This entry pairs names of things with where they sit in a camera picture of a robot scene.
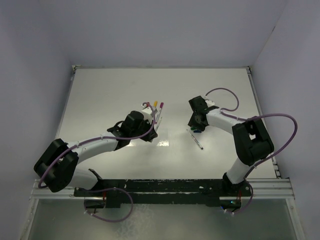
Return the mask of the white pen blue end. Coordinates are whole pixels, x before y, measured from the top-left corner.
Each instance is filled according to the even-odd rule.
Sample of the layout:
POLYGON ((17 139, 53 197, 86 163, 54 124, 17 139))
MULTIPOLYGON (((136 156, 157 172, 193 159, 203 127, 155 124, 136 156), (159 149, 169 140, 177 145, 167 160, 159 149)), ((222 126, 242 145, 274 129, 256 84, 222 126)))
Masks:
POLYGON ((186 129, 186 131, 190 134, 191 138, 194 140, 194 142, 197 144, 197 146, 203 150, 204 147, 201 145, 201 143, 196 139, 196 137, 191 133, 190 130, 186 129))

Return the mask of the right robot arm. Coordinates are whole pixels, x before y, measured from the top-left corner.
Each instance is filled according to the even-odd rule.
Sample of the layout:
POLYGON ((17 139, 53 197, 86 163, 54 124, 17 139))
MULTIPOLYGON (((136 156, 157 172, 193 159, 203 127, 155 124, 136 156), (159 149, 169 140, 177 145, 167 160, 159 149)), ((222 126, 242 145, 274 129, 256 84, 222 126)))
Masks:
POLYGON ((209 106, 201 96, 188 101, 192 115, 188 126, 204 131, 206 127, 217 127, 233 136, 237 154, 232 167, 223 175, 222 190, 228 196, 240 190, 246 174, 254 164, 274 151, 274 144, 261 119, 239 120, 223 115, 219 107, 209 106))

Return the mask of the white pen purple end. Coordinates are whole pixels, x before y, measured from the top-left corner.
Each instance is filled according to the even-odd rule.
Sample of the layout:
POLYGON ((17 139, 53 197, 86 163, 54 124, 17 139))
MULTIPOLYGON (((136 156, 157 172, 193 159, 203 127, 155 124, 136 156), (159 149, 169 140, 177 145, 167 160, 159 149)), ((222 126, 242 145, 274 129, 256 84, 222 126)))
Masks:
POLYGON ((163 107, 162 108, 160 108, 160 106, 159 106, 159 111, 158 111, 158 114, 157 114, 157 117, 156 117, 156 123, 155 124, 157 124, 158 122, 159 122, 159 120, 160 120, 160 116, 161 116, 161 113, 162 113, 162 109, 163 109, 163 107))

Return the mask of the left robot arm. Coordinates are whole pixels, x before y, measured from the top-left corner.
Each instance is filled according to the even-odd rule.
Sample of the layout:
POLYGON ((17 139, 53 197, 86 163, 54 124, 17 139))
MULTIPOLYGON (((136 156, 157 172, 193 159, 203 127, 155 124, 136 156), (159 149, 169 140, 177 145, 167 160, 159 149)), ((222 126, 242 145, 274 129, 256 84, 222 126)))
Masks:
POLYGON ((56 193, 74 187, 98 196, 103 191, 102 178, 95 170, 77 169, 77 165, 102 153, 120 150, 135 139, 151 142, 158 136, 156 119, 153 113, 134 110, 96 137, 69 143, 55 139, 34 165, 40 178, 38 188, 56 193))

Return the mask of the white pen yellow end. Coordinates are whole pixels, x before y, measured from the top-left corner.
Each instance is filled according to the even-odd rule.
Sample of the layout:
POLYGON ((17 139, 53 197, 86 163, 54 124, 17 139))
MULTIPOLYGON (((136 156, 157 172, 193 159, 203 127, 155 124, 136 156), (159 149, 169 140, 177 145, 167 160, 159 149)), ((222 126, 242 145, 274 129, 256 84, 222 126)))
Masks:
POLYGON ((153 107, 152 107, 152 108, 153 108, 153 111, 154 111, 155 113, 158 112, 158 110, 157 110, 157 105, 154 105, 154 104, 153 104, 153 107))

